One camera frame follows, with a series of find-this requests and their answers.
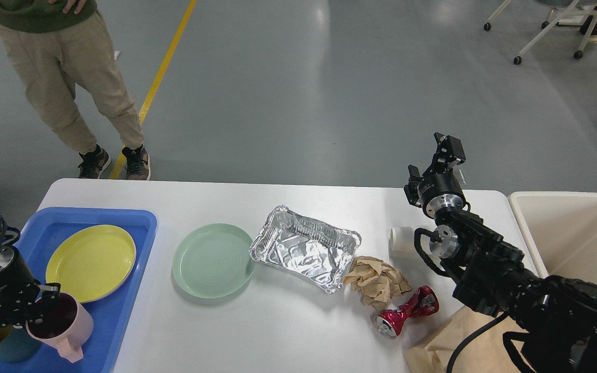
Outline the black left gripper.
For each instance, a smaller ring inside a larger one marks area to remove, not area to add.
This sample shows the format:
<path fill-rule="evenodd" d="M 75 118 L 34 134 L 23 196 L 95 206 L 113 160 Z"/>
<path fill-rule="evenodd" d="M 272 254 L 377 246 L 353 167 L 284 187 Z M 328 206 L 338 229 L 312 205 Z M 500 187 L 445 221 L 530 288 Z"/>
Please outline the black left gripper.
<path fill-rule="evenodd" d="M 19 250 L 0 248 L 0 327 L 24 327 L 29 317 L 45 317 L 60 299 L 61 284 L 38 285 Z"/>

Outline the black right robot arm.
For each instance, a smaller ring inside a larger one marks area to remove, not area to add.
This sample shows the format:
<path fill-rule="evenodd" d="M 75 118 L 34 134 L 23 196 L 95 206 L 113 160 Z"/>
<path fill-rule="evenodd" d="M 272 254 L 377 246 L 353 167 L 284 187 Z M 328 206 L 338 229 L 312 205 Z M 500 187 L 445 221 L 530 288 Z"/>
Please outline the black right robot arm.
<path fill-rule="evenodd" d="M 474 338 L 509 317 L 523 329 L 502 337 L 519 371 L 597 372 L 597 285 L 526 269 L 523 252 L 471 212 L 454 175 L 466 161 L 461 141 L 439 133 L 434 139 L 431 164 L 423 173 L 409 165 L 404 186 L 408 203 L 436 225 L 415 229 L 415 250 L 434 273 L 455 282 L 455 299 L 493 317 L 455 348 L 446 371 Z"/>

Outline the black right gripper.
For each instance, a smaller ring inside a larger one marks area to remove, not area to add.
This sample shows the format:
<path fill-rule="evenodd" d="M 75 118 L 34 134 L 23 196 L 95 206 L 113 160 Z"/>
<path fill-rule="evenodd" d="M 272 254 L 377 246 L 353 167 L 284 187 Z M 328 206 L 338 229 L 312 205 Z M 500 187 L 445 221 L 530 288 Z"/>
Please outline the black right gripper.
<path fill-rule="evenodd" d="M 453 168 L 466 161 L 466 154 L 460 139 L 434 132 L 437 143 L 436 151 L 429 165 L 429 173 L 421 175 L 414 165 L 408 165 L 408 180 L 404 186 L 404 193 L 408 203 L 412 206 L 428 210 L 428 205 L 438 199 L 437 208 L 455 206 L 462 209 L 467 201 L 457 178 L 453 175 Z"/>

